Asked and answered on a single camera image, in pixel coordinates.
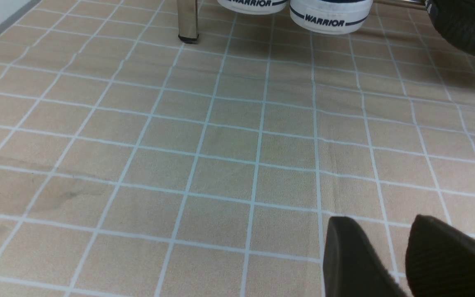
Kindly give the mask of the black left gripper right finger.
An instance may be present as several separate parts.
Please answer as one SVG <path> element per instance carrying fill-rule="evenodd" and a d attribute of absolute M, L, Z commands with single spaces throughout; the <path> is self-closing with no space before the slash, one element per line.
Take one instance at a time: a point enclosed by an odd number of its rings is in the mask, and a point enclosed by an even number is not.
<path fill-rule="evenodd" d="M 475 239 L 419 214 L 410 229 L 405 270 L 415 297 L 475 297 Z"/>

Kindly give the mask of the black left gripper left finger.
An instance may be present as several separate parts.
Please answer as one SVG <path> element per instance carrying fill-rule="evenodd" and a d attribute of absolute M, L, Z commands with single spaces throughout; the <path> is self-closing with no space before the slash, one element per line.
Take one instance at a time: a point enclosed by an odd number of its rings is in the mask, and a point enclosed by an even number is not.
<path fill-rule="evenodd" d="M 405 297 L 356 220 L 328 220 L 323 275 L 327 297 Z"/>

